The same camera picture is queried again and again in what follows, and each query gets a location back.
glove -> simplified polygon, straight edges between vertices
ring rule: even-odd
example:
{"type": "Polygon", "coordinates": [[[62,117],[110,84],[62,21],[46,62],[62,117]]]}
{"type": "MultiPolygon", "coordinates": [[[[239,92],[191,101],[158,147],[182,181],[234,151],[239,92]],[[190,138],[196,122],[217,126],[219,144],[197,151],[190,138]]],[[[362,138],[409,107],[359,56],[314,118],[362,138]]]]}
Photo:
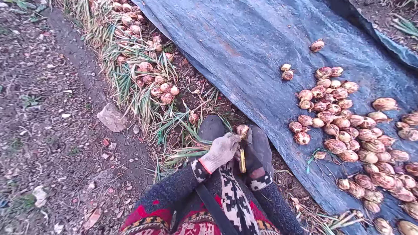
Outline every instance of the glove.
{"type": "Polygon", "coordinates": [[[229,162],[237,151],[239,135],[226,133],[212,142],[209,152],[199,158],[200,163],[209,174],[212,174],[220,166],[229,162]]]}

blue tarp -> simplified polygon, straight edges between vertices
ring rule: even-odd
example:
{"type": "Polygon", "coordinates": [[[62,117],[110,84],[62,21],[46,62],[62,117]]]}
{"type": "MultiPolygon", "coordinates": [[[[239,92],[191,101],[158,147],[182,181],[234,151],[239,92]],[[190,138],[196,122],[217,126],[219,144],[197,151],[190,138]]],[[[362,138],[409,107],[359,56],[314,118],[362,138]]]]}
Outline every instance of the blue tarp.
{"type": "MultiPolygon", "coordinates": [[[[143,0],[134,1],[170,38],[214,86],[259,125],[282,155],[293,174],[314,200],[330,215],[349,209],[364,211],[362,202],[338,190],[335,178],[362,171],[361,164],[338,166],[329,161],[310,164],[311,153],[330,136],[321,129],[309,132],[308,146],[297,145],[288,130],[301,114],[314,116],[297,106],[295,92],[315,86],[315,70],[342,66],[338,78],[360,85],[351,94],[354,113],[373,111],[371,102],[393,97],[400,111],[386,114],[398,120],[401,114],[418,110],[418,58],[375,31],[345,0],[143,0]],[[326,46],[317,53],[309,45],[323,38],[326,46]],[[279,67],[295,69],[294,79],[283,81],[279,67]]],[[[379,128],[397,137],[394,122],[379,128]]],[[[395,149],[408,151],[418,160],[418,145],[397,141],[395,149]]],[[[398,206],[400,201],[385,194],[379,216],[390,220],[415,220],[398,206]]],[[[346,234],[375,234],[371,227],[355,224],[346,234]]]]}

patterned sweater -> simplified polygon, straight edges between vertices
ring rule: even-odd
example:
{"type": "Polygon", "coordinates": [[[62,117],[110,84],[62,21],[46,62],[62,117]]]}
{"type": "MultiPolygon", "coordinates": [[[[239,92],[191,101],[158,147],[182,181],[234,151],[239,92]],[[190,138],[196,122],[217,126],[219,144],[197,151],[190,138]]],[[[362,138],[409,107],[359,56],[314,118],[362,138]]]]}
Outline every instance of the patterned sweater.
{"type": "Polygon", "coordinates": [[[303,234],[270,175],[266,173],[250,181],[247,187],[246,176],[239,172],[237,165],[232,160],[209,175],[199,161],[193,161],[154,185],[139,199],[121,227],[121,234],[220,235],[214,219],[194,190],[202,183],[238,234],[303,234]]]}

gloved hand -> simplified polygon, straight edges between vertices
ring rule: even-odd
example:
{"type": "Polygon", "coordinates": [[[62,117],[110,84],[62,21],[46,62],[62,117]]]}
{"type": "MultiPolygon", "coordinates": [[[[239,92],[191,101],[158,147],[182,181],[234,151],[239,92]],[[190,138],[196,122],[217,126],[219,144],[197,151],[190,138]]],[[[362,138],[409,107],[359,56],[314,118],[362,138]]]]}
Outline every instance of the gloved hand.
{"type": "Polygon", "coordinates": [[[239,135],[226,133],[212,142],[209,152],[199,158],[200,163],[209,174],[212,174],[220,166],[229,162],[237,151],[239,135]]]}

row of onions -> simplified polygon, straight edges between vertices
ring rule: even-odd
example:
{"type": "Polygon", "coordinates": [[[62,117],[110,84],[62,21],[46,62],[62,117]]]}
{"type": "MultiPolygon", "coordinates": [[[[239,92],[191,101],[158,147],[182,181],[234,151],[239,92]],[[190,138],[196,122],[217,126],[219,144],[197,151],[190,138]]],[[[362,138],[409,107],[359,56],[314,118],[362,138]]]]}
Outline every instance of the row of onions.
{"type": "MultiPolygon", "coordinates": [[[[324,45],[319,39],[310,49],[317,52],[324,45]]],[[[280,68],[284,80],[293,78],[293,72],[289,73],[290,68],[290,64],[284,64],[280,68]]],[[[339,66],[319,68],[315,72],[316,86],[296,94],[299,107],[309,112],[314,111],[316,117],[300,115],[297,122],[290,122],[289,129],[294,133],[294,141],[300,145],[307,145],[311,140],[309,128],[323,128],[326,134],[335,137],[324,142],[330,153],[336,154],[345,162],[360,160],[364,164],[366,174],[357,174],[350,179],[338,179],[337,185],[341,190],[363,200],[367,210],[378,213],[383,194],[377,188],[382,187],[403,201],[404,211],[418,220],[418,184],[414,178],[418,176],[418,163],[404,164],[410,160],[410,155],[393,149],[392,145],[396,139],[384,135],[377,127],[378,123],[392,121],[383,111],[398,110],[396,100],[390,97],[376,99],[372,103],[376,112],[367,116],[352,113],[349,108],[353,106],[353,101],[348,99],[348,96],[356,92],[359,85],[355,82],[331,80],[341,76],[343,72],[343,68],[339,66]]],[[[418,125],[418,112],[404,115],[401,120],[396,122],[398,135],[404,140],[417,141],[418,130],[411,126],[418,125]]],[[[317,151],[314,157],[324,159],[326,155],[324,151],[317,151]]],[[[407,232],[411,231],[411,228],[418,232],[418,227],[407,221],[402,221],[399,226],[401,231],[406,231],[405,234],[409,234],[407,232]]],[[[389,223],[382,218],[375,220],[375,227],[381,234],[389,235],[393,231],[389,223]]]]}

